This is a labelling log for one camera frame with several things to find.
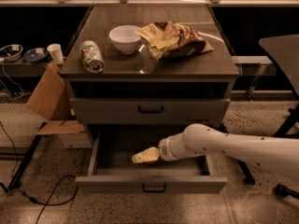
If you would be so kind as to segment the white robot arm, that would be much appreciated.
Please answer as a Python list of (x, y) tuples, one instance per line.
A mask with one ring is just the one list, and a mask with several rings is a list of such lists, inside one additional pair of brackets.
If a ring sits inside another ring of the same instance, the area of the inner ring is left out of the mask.
[(182, 133), (162, 139), (157, 147), (136, 153), (133, 163), (178, 161), (207, 153), (222, 153), (299, 181), (299, 140), (222, 133), (204, 124), (192, 124)]

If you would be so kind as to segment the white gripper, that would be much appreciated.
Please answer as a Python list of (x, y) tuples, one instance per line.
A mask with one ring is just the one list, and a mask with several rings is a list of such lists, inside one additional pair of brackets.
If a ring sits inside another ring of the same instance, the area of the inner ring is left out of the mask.
[(181, 159), (183, 154), (184, 146), (182, 142), (182, 136), (172, 135), (162, 139), (158, 145), (158, 148), (150, 147), (136, 153), (132, 157), (132, 162), (144, 163), (145, 161), (156, 161), (159, 160), (160, 157), (164, 161), (176, 161)]

